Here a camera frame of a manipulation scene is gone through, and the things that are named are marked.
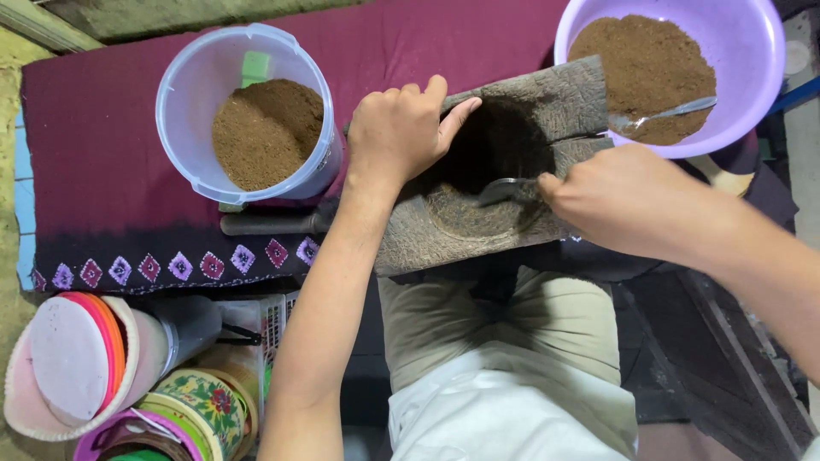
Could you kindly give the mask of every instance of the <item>green block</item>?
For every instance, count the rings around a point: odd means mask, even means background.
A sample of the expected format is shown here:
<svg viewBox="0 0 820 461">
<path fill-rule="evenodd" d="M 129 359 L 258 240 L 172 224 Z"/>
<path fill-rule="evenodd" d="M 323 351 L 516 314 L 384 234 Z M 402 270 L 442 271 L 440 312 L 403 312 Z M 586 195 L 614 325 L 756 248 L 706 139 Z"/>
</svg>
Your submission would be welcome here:
<svg viewBox="0 0 820 461">
<path fill-rule="evenodd" d="M 258 51 L 248 51 L 242 61 L 242 88 L 267 80 L 267 66 L 271 56 Z"/>
</svg>

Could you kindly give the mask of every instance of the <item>beige pants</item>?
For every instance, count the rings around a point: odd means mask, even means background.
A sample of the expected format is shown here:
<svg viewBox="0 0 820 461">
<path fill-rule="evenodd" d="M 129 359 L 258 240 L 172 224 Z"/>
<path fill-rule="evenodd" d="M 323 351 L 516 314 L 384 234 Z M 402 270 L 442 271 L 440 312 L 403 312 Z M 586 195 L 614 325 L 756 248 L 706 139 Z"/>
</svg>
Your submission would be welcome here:
<svg viewBox="0 0 820 461">
<path fill-rule="evenodd" d="M 477 308 L 469 288 L 454 281 L 398 285 L 379 279 L 393 392 L 491 340 L 621 384 L 613 302 L 597 285 L 522 266 L 508 320 L 496 323 Z"/>
</svg>

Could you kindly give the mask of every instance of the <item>white lid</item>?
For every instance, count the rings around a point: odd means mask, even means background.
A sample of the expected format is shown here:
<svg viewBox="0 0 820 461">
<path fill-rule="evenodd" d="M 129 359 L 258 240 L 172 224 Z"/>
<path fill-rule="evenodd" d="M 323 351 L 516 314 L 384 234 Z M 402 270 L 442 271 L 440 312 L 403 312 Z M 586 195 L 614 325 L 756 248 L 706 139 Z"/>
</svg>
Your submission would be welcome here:
<svg viewBox="0 0 820 461">
<path fill-rule="evenodd" d="M 34 378 L 54 416 L 73 427 L 90 421 L 108 387 L 108 355 L 91 314 L 51 298 L 34 315 L 30 339 Z"/>
</svg>

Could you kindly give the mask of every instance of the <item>white cloth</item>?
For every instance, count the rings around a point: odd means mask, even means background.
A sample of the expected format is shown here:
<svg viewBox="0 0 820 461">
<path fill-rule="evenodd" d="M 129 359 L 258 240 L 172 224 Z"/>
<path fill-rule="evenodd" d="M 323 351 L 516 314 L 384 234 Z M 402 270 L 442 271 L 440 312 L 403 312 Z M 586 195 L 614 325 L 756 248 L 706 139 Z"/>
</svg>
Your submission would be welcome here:
<svg viewBox="0 0 820 461">
<path fill-rule="evenodd" d="M 389 403 L 395 461 L 636 457 L 630 392 L 498 341 L 441 365 Z"/>
</svg>

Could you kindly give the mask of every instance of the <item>maroon cloth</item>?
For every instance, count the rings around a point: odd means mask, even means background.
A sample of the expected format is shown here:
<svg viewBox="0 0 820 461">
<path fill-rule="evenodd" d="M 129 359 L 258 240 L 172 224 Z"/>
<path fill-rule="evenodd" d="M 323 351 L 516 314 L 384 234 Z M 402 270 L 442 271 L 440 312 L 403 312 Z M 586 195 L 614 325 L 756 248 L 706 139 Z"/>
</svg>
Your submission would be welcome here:
<svg viewBox="0 0 820 461">
<path fill-rule="evenodd" d="M 423 87 L 438 73 L 454 94 L 551 64 L 566 4 L 376 0 L 266 23 L 293 34 L 321 68 L 341 129 L 372 91 L 410 82 Z M 223 236 L 217 204 L 194 193 L 166 157 L 154 121 L 157 88 L 174 56 L 198 36 L 101 48 L 23 68 L 38 288 L 139 293 L 236 285 L 308 269 L 316 245 L 305 235 Z M 330 193 L 338 193 L 341 180 Z M 229 262 L 242 253 L 239 247 L 253 255 L 250 267 L 247 254 L 238 266 Z"/>
</svg>

